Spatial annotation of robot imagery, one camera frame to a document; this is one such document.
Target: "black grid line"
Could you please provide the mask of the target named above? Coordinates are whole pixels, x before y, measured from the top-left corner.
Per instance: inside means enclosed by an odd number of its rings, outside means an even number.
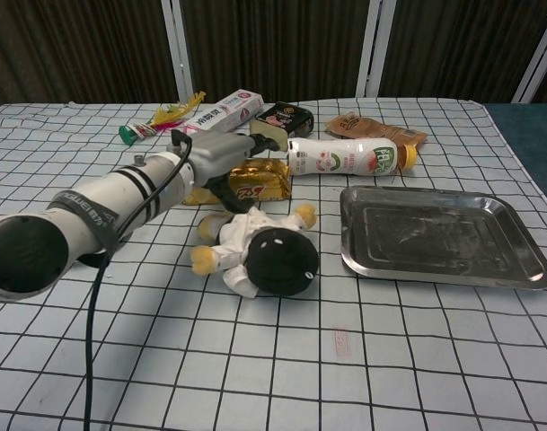
[[[98,378],[104,382],[121,385],[124,388],[123,394],[119,401],[114,406],[116,411],[124,402],[129,402],[126,394],[131,383],[139,383],[148,385],[149,388],[160,388],[170,392],[167,406],[165,406],[165,414],[161,426],[138,425],[124,423],[122,418],[112,417],[111,420],[104,421],[95,419],[94,425],[102,425],[112,428],[114,426],[137,427],[143,429],[167,429],[167,419],[170,413],[170,408],[173,404],[173,398],[176,396],[176,390],[201,390],[204,393],[214,394],[218,405],[216,406],[216,415],[214,417],[213,428],[219,429],[218,415],[225,414],[221,407],[221,400],[224,396],[243,395],[253,399],[252,397],[266,397],[267,411],[263,413],[252,412],[252,415],[263,414],[265,418],[265,427],[269,429],[269,418],[272,411],[273,400],[295,400],[314,402],[318,406],[318,426],[323,425],[324,407],[328,404],[333,406],[363,406],[370,410],[370,418],[372,428],[375,429],[373,409],[389,409],[398,411],[417,412],[423,415],[425,424],[427,418],[425,414],[436,413],[444,415],[454,415],[457,417],[475,418],[480,429],[482,423],[480,419],[494,418],[497,420],[507,421],[509,423],[532,424],[536,426],[546,426],[547,418],[539,416],[538,412],[533,412],[533,405],[523,399],[523,394],[519,390],[520,383],[530,383],[546,385],[547,374],[528,374],[522,377],[516,376],[515,370],[511,369],[511,364],[507,362],[503,355],[502,347],[519,347],[522,349],[534,349],[539,352],[547,352],[547,326],[543,326],[543,321],[547,322],[547,307],[540,306],[540,303],[528,303],[524,295],[515,293],[512,299],[501,299],[499,302],[490,303],[485,300],[484,293],[481,295],[480,290],[469,288],[466,291],[462,290],[464,298],[455,298],[449,295],[449,290],[441,291],[440,286],[432,286],[432,291],[429,294],[423,294],[417,302],[414,296],[409,295],[405,298],[405,292],[410,292],[413,289],[419,289],[419,286],[412,283],[403,282],[402,284],[394,284],[395,297],[392,299],[386,291],[380,287],[379,281],[367,280],[359,277],[356,274],[350,273],[340,266],[340,230],[335,225],[335,220],[339,217],[339,193],[338,191],[348,185],[393,185],[401,187],[414,187],[412,184],[423,184],[428,181],[428,187],[432,189],[463,189],[467,187],[483,187],[493,194],[502,197],[505,200],[510,199],[515,204],[516,211],[522,218],[526,218],[527,225],[531,233],[538,234],[539,238],[544,238],[542,247],[547,251],[547,199],[542,192],[536,187],[528,173],[522,167],[515,155],[510,151],[506,141],[502,138],[498,129],[495,127],[490,116],[482,108],[481,105],[474,104],[468,101],[452,101],[435,99],[362,99],[362,100],[339,100],[333,99],[328,101],[310,101],[302,102],[300,105],[313,111],[316,119],[314,133],[317,138],[326,139],[331,136],[323,133],[322,123],[330,118],[335,117],[340,113],[347,111],[356,111],[364,114],[371,112],[370,117],[379,119],[385,123],[388,121],[391,124],[411,125],[422,124],[423,129],[426,129],[429,135],[428,142],[419,149],[419,163],[413,172],[396,172],[395,175],[389,178],[363,178],[363,177],[345,177],[339,176],[321,176],[311,178],[294,177],[292,185],[296,196],[306,197],[314,196],[314,198],[295,198],[293,197],[287,202],[286,207],[275,207],[277,210],[267,210],[268,214],[285,216],[287,211],[294,209],[294,206],[300,204],[304,200],[316,203],[318,207],[317,214],[319,215],[319,223],[308,233],[311,238],[319,244],[320,252],[320,269],[318,288],[315,292],[309,292],[307,295],[299,295],[294,298],[284,298],[282,301],[277,300],[274,307],[266,307],[261,310],[258,317],[252,315],[243,316],[243,312],[248,310],[259,310],[260,306],[272,301],[271,295],[259,294],[258,297],[247,302],[246,300],[237,301],[237,306],[232,313],[221,316],[209,316],[206,313],[200,314],[202,304],[206,297],[211,295],[213,298],[221,298],[223,302],[230,303],[232,296],[235,293],[224,288],[220,277],[199,277],[197,279],[188,279],[185,283],[180,283],[180,277],[185,276],[186,270],[189,269],[189,262],[186,255],[192,246],[198,245],[198,241],[190,238],[191,229],[197,224],[198,216],[209,214],[211,210],[216,210],[217,207],[184,207],[179,206],[172,211],[180,211],[184,214],[181,219],[188,221],[180,221],[180,217],[175,219],[169,217],[167,213],[164,217],[154,220],[149,229],[153,232],[151,238],[134,240],[131,239],[128,244],[127,254],[123,257],[121,254],[118,259],[113,260],[114,264],[119,265],[111,271],[111,279],[105,278],[103,283],[109,289],[122,289],[116,293],[112,302],[105,303],[102,307],[98,305],[98,311],[103,316],[104,323],[100,328],[103,334],[102,339],[96,339],[94,342],[94,357],[100,352],[102,347],[134,347],[137,353],[137,359],[131,363],[130,373],[124,378],[118,378],[115,375],[104,375]],[[164,143],[167,142],[168,136],[156,136],[146,141],[139,141],[132,147],[125,147],[119,143],[119,138],[116,135],[117,125],[123,124],[123,121],[131,121],[132,119],[147,119],[154,110],[154,105],[29,105],[19,104],[2,107],[0,109],[0,214],[13,211],[13,208],[19,208],[23,205],[24,208],[43,209],[44,204],[47,204],[51,199],[50,193],[57,192],[61,184],[67,184],[73,181],[75,184],[81,180],[90,180],[99,178],[102,173],[114,169],[115,166],[131,163],[133,154],[150,154],[155,151],[163,151]],[[247,126],[243,126],[242,131],[247,131]],[[279,154],[271,154],[269,156],[280,157]],[[260,205],[261,208],[267,208],[267,204]],[[169,248],[164,248],[164,243],[161,234],[161,226],[171,227],[176,230],[187,230],[186,240],[183,244],[175,242],[177,257],[167,259],[164,255]],[[141,255],[136,258],[138,253],[145,253],[145,260]],[[165,285],[157,282],[150,282],[150,277],[145,277],[140,269],[154,268],[154,271],[170,271],[170,276]],[[124,271],[129,271],[131,277],[124,276]],[[68,274],[63,279],[63,283],[75,284],[75,286],[87,286],[90,283],[88,273],[80,268]],[[63,292],[67,290],[66,286],[58,287]],[[131,296],[129,299],[129,289],[134,288],[139,290],[138,296]],[[46,295],[42,301],[33,300],[24,301],[21,304],[4,303],[0,306],[0,322],[7,320],[8,313],[19,313],[20,307],[38,307],[35,311],[71,311],[77,314],[82,314],[86,309],[86,298],[88,292],[84,292],[83,297],[80,297],[79,303],[74,303],[73,300],[62,300],[61,302],[53,302],[53,292]],[[164,298],[168,295],[179,295],[183,301],[187,301],[188,297],[198,298],[198,302],[193,302],[195,307],[193,312],[187,311],[183,315],[174,312],[162,312]],[[136,297],[152,297],[159,298],[157,311],[149,311],[144,307],[135,306]],[[471,298],[477,298],[476,302],[472,302]],[[315,316],[313,320],[307,320],[307,313],[304,313],[305,319],[296,320],[295,316],[287,317],[287,310],[299,307],[299,310],[311,310],[308,307],[314,307]],[[351,342],[351,348],[358,349],[357,356],[353,357],[348,362],[342,360],[332,360],[331,358],[322,357],[326,351],[327,341],[324,337],[332,334],[336,330],[330,323],[335,316],[327,310],[338,310],[339,308],[331,307],[346,307],[347,310],[352,310],[347,307],[354,307],[359,313],[359,322],[345,328],[339,328],[347,335]],[[397,312],[402,313],[404,330],[401,332],[395,331],[394,327],[386,326],[375,327],[370,323],[371,316],[366,314],[370,311],[382,311],[384,315],[394,315]],[[410,326],[410,322],[406,319],[405,313],[425,312],[428,315],[441,313],[441,322],[443,331],[432,330],[431,332],[415,331]],[[461,329],[460,323],[452,321],[452,315],[465,312],[476,319],[476,316],[484,315],[483,320],[486,320],[491,325],[491,320],[495,319],[516,319],[526,322],[527,327],[534,331],[533,338],[512,338],[499,339],[502,335],[500,332],[490,326],[490,337],[478,337],[474,334],[453,331]],[[135,342],[127,341],[119,338],[112,331],[115,321],[123,317],[125,321],[134,321],[134,319],[151,319],[146,326],[149,332],[146,334],[145,341]],[[35,317],[29,321],[29,324],[35,321]],[[150,345],[148,340],[154,335],[154,327],[156,321],[163,321],[167,324],[167,335],[178,336],[180,328],[185,330],[185,339],[180,341],[180,344],[167,343],[165,341],[161,345]],[[228,349],[223,351],[213,351],[205,348],[198,348],[190,344],[193,336],[193,331],[198,323],[215,323],[215,325],[233,325],[233,335],[229,340]],[[74,317],[70,321],[70,327],[78,324],[78,319]],[[236,338],[242,335],[237,334],[236,328],[238,324],[243,324],[245,327],[263,328],[264,330],[275,331],[274,347],[271,356],[263,354],[245,354],[238,353],[234,349]],[[285,357],[278,355],[278,334],[279,331],[311,331],[316,335],[316,344],[319,349],[318,358],[314,357]],[[16,409],[7,409],[4,405],[0,406],[0,413],[7,414],[10,421],[16,416],[31,417],[31,418],[52,418],[59,421],[59,427],[64,425],[64,421],[81,422],[80,418],[73,417],[69,412],[70,407],[78,395],[79,389],[83,384],[84,376],[80,370],[66,369],[64,372],[54,371],[47,367],[49,361],[56,354],[56,348],[64,341],[81,342],[81,338],[76,336],[71,331],[65,330],[60,336],[53,333],[51,330],[37,331],[35,334],[15,331],[12,327],[4,327],[0,323],[0,340],[11,340],[8,343],[8,348],[11,347],[4,358],[0,359],[0,371],[5,374],[27,372],[34,376],[34,383],[41,376],[49,375],[58,378],[79,378],[80,386],[75,391],[74,396],[66,407],[63,415],[46,415],[42,413],[30,413],[17,411]],[[411,349],[410,356],[412,361],[403,364],[385,364],[376,365],[369,363],[367,352],[372,354],[378,349],[378,346],[373,346],[366,340],[366,335],[385,336],[388,339],[403,338],[407,341],[408,348]],[[36,371],[21,370],[12,368],[12,364],[4,362],[9,357],[20,337],[27,336],[33,339],[55,340],[56,345],[49,350],[49,355],[45,361],[45,365]],[[451,368],[437,369],[433,364],[415,363],[415,352],[413,352],[413,343],[425,342],[428,339],[438,340],[438,342],[447,343],[450,350],[453,352],[456,359],[456,365]],[[469,343],[472,346],[496,348],[500,353],[499,357],[505,364],[507,373],[492,375],[483,372],[478,373],[478,370],[465,368],[467,361],[466,357],[459,355],[460,348],[457,348],[459,343]],[[162,351],[181,352],[182,358],[177,374],[173,382],[151,383],[139,379],[136,375],[136,370],[140,361],[145,359],[142,354],[146,347],[154,347]],[[184,385],[179,382],[181,369],[188,354],[206,354],[221,357],[225,362],[225,371],[220,381],[220,385],[216,388],[197,387],[195,385]],[[268,391],[233,391],[225,384],[227,371],[230,361],[233,358],[256,358],[267,359],[272,361],[272,370]],[[319,369],[319,388],[315,395],[308,394],[307,396],[289,396],[278,395],[273,391],[275,379],[275,363],[277,360],[283,362],[300,363],[302,365],[317,365]],[[347,398],[340,395],[335,400],[326,400],[324,398],[332,397],[328,392],[331,383],[325,381],[328,376],[322,371],[323,367],[330,365],[335,369],[342,370],[343,375],[347,375],[348,370],[355,370],[359,367],[365,367],[366,379],[363,379],[362,384],[368,389],[368,402],[365,397],[361,399]],[[415,376],[417,390],[419,390],[419,379],[417,373],[446,375],[451,378],[458,377],[464,383],[467,397],[471,403],[472,413],[462,411],[450,411],[446,409],[425,409],[422,402],[418,406],[399,407],[392,405],[384,405],[374,403],[373,390],[388,391],[387,388],[372,388],[369,380],[369,370],[384,369],[384,370],[402,370],[403,372],[411,372]],[[475,397],[476,392],[472,392],[468,387],[468,380],[486,379],[487,382],[506,382],[513,384],[516,388],[517,395],[524,403],[524,410],[528,418],[508,418],[507,415],[487,415],[487,411],[481,410],[482,414],[475,407],[475,402],[478,402]],[[25,400],[28,393],[20,395],[21,400]],[[343,417],[342,422],[347,423],[347,418]]]

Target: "table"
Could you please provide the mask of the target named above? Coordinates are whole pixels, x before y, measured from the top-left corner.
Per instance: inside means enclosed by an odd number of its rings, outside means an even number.
[[[191,273],[193,227],[217,207],[179,206],[137,230],[98,301],[95,429],[547,431],[547,290],[366,279],[340,258],[339,195],[358,184],[494,193],[547,256],[547,199],[487,111],[448,99],[300,105],[320,139],[349,111],[429,138],[411,172],[294,177],[290,201],[260,204],[286,215],[310,202],[321,214],[307,233],[320,275],[296,297],[242,299],[220,276]],[[0,215],[42,210],[63,188],[164,150],[167,135],[132,147],[117,136],[156,107],[0,108]],[[44,295],[0,304],[0,429],[82,429],[94,274],[74,265]]]

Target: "plush toy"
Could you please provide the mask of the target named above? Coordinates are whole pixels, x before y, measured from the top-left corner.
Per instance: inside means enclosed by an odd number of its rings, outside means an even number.
[[[255,207],[247,214],[209,215],[199,224],[199,236],[217,245],[191,251],[193,272],[224,271],[225,283],[250,298],[259,289],[274,295],[298,294],[311,284],[319,267],[317,250],[300,232],[316,222],[310,204],[277,220]]]

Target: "toothpaste tube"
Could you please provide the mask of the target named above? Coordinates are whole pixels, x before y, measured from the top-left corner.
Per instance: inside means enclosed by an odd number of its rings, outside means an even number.
[[[200,130],[231,132],[261,111],[263,98],[256,92],[239,89],[217,102],[214,107],[188,119],[179,129],[191,135]]]

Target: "stainless steel tray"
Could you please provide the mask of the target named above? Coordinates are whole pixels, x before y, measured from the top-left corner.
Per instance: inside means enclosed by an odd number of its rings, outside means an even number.
[[[547,287],[547,260],[515,210],[480,193],[352,187],[340,196],[341,253],[368,277]]]

